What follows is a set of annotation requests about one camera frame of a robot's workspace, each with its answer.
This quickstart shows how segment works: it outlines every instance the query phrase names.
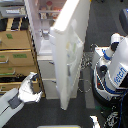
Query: floor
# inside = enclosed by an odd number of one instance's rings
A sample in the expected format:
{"label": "floor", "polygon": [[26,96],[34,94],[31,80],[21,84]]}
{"label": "floor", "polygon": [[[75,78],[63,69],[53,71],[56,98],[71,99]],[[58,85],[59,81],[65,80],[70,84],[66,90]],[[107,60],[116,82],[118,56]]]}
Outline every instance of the floor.
{"label": "floor", "polygon": [[[90,54],[90,45],[109,46],[110,37],[118,32],[123,36],[119,22],[119,12],[128,8],[128,0],[92,0],[90,8],[89,25],[85,38],[85,52]],[[90,85],[90,68],[81,71],[79,90],[76,99],[71,99],[67,111],[60,108],[59,100],[46,100],[42,98],[39,103],[26,104],[7,123],[8,128],[36,128],[44,125],[79,125],[81,128],[92,128],[91,115],[98,117],[101,128],[105,119],[100,110],[101,105],[93,97]]]}

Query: white robot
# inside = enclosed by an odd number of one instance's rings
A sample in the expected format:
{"label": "white robot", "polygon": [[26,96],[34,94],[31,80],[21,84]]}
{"label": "white robot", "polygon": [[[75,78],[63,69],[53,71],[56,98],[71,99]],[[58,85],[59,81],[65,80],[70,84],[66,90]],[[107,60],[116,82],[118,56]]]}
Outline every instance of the white robot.
{"label": "white robot", "polygon": [[[120,12],[123,30],[128,34],[128,9]],[[128,36],[111,36],[109,47],[96,47],[93,60],[93,91],[102,103],[116,104],[128,89]]]}
{"label": "white robot", "polygon": [[14,88],[2,97],[0,97],[0,128],[2,128],[8,120],[20,111],[25,103],[39,102],[42,96],[42,89],[39,93],[33,90],[32,81],[36,80],[38,75],[30,72],[18,89]]}

